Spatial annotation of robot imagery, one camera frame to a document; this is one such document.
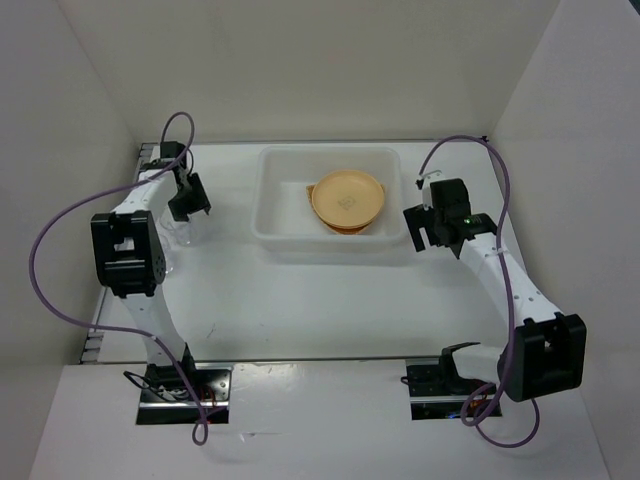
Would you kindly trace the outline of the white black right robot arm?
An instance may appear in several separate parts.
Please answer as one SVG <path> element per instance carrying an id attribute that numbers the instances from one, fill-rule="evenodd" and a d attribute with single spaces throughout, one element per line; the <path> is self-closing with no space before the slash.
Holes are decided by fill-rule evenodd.
<path id="1" fill-rule="evenodd" d="M 416 251 L 449 249 L 480 281 L 509 329 L 503 347 L 465 342 L 443 348 L 441 387 L 459 393 L 482 381 L 501 387 L 515 402 L 579 387 L 587 339 L 581 317 L 563 313 L 541 293 L 490 216 L 472 212 L 461 179 L 433 173 L 418 185 L 422 204 L 403 212 Z"/>

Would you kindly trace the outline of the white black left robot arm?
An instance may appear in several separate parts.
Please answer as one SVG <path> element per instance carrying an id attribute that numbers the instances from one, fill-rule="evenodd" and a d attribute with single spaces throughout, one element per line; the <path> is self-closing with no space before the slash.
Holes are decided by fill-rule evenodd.
<path id="1" fill-rule="evenodd" d="M 180 400 L 196 393 L 199 375 L 162 290 L 167 262 L 156 221 L 168 211 L 176 226 L 185 226 L 193 215 L 210 212 L 208 196 L 187 158 L 184 144 L 161 143 L 160 157 L 141 169 L 139 178 L 145 183 L 112 212 L 91 219 L 98 280 L 122 301 L 134 328 L 145 333 L 146 382 Z"/>

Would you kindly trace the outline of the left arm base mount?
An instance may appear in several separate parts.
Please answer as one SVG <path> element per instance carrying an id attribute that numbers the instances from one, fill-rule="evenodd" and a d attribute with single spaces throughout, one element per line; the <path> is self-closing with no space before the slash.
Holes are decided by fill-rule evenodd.
<path id="1" fill-rule="evenodd" d="M 232 369 L 229 366 L 202 364 L 195 372 L 194 391 L 210 425 L 227 424 L 231 397 Z M 136 424 L 190 425 L 200 419 L 200 413 L 185 387 L 166 387 L 151 384 L 148 374 L 129 370 L 124 377 L 139 391 Z"/>

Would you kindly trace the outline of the translucent white plastic bin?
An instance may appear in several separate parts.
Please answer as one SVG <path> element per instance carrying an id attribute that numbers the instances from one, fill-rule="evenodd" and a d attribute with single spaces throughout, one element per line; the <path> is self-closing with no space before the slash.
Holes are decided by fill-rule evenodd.
<path id="1" fill-rule="evenodd" d="M 259 156 L 250 229 L 282 256 L 386 254 L 407 236 L 399 155 L 384 147 L 269 147 Z"/>

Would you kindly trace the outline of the clear glass cup front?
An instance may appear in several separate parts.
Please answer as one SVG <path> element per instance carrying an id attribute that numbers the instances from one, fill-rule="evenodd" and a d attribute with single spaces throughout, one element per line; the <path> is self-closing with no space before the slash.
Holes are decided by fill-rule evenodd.
<path id="1" fill-rule="evenodd" d="M 165 272 L 167 275 L 169 275 L 175 268 L 175 252 L 172 248 L 170 240 L 165 235 L 160 234 L 159 238 L 165 257 Z"/>

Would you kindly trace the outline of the woven bamboo triangular tray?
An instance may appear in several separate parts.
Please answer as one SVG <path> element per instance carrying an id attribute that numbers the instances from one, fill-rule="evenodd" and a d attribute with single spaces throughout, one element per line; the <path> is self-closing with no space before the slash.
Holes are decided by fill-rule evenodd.
<path id="1" fill-rule="evenodd" d="M 316 208 L 313 206 L 313 202 L 312 202 L 312 194 L 314 191 L 315 185 L 307 185 L 305 187 L 306 189 L 306 196 L 307 196 L 307 200 L 308 203 L 313 211 L 313 213 L 315 214 L 315 216 L 318 218 L 318 220 L 322 223 L 322 225 L 324 227 L 326 227 L 327 229 L 329 229 L 330 231 L 332 231 L 333 233 L 339 234 L 339 235 L 359 235 L 362 232 L 366 231 L 367 229 L 369 229 L 378 219 L 378 217 L 374 217 L 371 221 L 369 221 L 368 223 L 365 223 L 363 225 L 357 226 L 357 227 L 349 227 L 349 228 L 345 228 L 345 227 L 338 227 L 335 225 L 332 225 L 330 223 L 327 223 L 325 220 L 323 220 L 320 215 L 318 214 Z"/>

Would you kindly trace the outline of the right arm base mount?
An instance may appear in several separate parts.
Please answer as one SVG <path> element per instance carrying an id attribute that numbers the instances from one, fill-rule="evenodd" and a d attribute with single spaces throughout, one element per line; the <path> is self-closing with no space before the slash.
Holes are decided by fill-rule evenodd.
<path id="1" fill-rule="evenodd" d="M 435 356 L 407 360 L 400 381 L 408 390 L 413 421 L 459 419 L 464 401 L 484 384 L 479 380 L 446 380 Z"/>

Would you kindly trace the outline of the clear glass cup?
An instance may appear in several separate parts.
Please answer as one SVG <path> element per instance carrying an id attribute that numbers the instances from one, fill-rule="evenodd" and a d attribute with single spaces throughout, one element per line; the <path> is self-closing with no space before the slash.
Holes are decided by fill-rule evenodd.
<path id="1" fill-rule="evenodd" d="M 175 252 L 172 248 L 170 240 L 165 235 L 160 234 L 159 238 L 165 257 L 165 272 L 167 275 L 169 275 L 175 268 Z"/>
<path id="2" fill-rule="evenodd" d="M 195 246 L 197 243 L 198 231 L 196 222 L 188 219 L 185 222 L 177 221 L 171 212 L 166 209 L 159 220 L 159 225 L 166 232 L 171 241 L 181 247 Z"/>

